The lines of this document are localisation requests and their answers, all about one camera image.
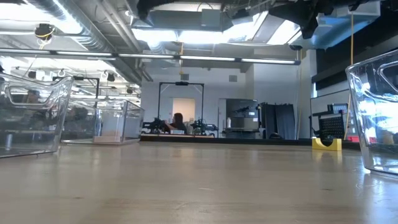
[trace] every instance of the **doorway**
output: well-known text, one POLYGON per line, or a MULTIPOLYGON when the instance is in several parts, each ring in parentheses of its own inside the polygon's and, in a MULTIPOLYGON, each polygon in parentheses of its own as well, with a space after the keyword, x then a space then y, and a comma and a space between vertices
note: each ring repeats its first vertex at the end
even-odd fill
POLYGON ((173 114, 181 113, 183 122, 190 119, 195 120, 195 99, 194 98, 173 98, 173 114))

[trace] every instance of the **ceiling light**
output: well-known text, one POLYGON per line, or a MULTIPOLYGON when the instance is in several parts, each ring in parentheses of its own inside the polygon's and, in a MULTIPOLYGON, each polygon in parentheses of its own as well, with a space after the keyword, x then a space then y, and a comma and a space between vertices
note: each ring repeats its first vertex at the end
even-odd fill
POLYGON ((91 57, 109 57, 112 56, 111 53, 96 53, 96 52, 64 52, 57 51, 59 55, 77 55, 77 56, 91 56, 91 57))
POLYGON ((173 55, 152 55, 152 54, 119 54, 120 57, 132 58, 156 58, 156 59, 173 59, 173 55))
POLYGON ((202 57, 202 56, 184 56, 181 55, 181 59, 188 59, 188 60, 213 60, 213 61, 221 61, 221 62, 233 62, 235 58, 229 57, 202 57))
POLYGON ((299 64, 297 61, 294 61, 294 60, 256 59, 256 58, 242 58, 242 62, 272 63, 272 64, 281 64, 281 65, 296 65, 296 64, 299 64))
POLYGON ((108 77, 106 79, 109 82, 114 82, 115 81, 114 74, 113 73, 108 73, 108 77))
POLYGON ((279 28, 275 31, 274 35, 268 40, 267 44, 282 45, 286 44, 297 32, 300 30, 299 25, 285 20, 279 28))
POLYGON ((222 32, 210 31, 183 31, 178 41, 186 44, 219 44, 226 42, 222 32))
POLYGON ((49 54, 48 50, 28 50, 28 49, 0 49, 0 53, 14 54, 49 54))
MULTIPOLYGON (((79 88, 97 88, 97 86, 91 86, 91 85, 79 85, 77 87, 79 87, 79 88)), ((102 88, 102 89, 116 89, 115 86, 100 86, 99 88, 102 88)))

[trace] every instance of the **acrylic box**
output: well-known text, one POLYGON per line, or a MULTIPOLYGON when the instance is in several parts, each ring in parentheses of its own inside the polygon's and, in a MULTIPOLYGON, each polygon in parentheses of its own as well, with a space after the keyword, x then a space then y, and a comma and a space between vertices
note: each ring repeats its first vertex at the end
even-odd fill
POLYGON ((398 175, 398 51, 346 69, 364 166, 398 175))
POLYGON ((73 78, 48 85, 0 73, 0 157, 56 152, 73 78))
POLYGON ((141 137, 144 110, 126 100, 70 98, 62 142, 123 144, 141 137))

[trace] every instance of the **yellow object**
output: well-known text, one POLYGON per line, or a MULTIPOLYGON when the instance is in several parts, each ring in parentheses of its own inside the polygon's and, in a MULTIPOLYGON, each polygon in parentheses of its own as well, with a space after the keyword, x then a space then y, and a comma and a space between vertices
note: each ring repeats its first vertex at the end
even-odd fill
POLYGON ((341 139, 334 139, 330 146, 325 146, 320 138, 312 139, 313 150, 341 151, 341 139))

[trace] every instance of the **pipe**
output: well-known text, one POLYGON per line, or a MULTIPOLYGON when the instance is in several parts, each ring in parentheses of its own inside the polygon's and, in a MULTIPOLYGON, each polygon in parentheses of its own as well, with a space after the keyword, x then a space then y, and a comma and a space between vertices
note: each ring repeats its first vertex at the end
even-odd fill
POLYGON ((116 29, 120 37, 125 41, 125 43, 129 46, 129 48, 133 52, 137 52, 137 48, 134 46, 134 44, 131 42, 131 40, 126 36, 126 34, 120 29, 120 27, 117 25, 116 21, 112 18, 111 14, 105 9, 104 5, 102 4, 101 0, 95 0, 97 3, 97 6, 99 9, 102 10, 104 13, 105 17, 110 21, 112 26, 116 29))
MULTIPOLYGON (((53 16, 56 26, 67 34, 80 34, 83 37, 72 37, 84 48, 92 52, 115 52, 115 48, 94 26, 83 11, 71 0, 25 0, 46 14, 53 16)), ((128 82, 141 82, 141 77, 122 60, 107 61, 128 82)))
POLYGON ((127 36, 130 38, 131 42, 134 44, 138 52, 142 52, 141 46, 139 45, 138 40, 132 33, 131 29, 128 28, 124 20, 120 17, 119 13, 115 10, 114 6, 108 1, 108 0, 103 0, 103 3, 105 4, 106 8, 109 9, 110 13, 113 14, 113 16, 116 18, 116 20, 119 22, 119 25, 122 27, 122 29, 125 31, 127 36))

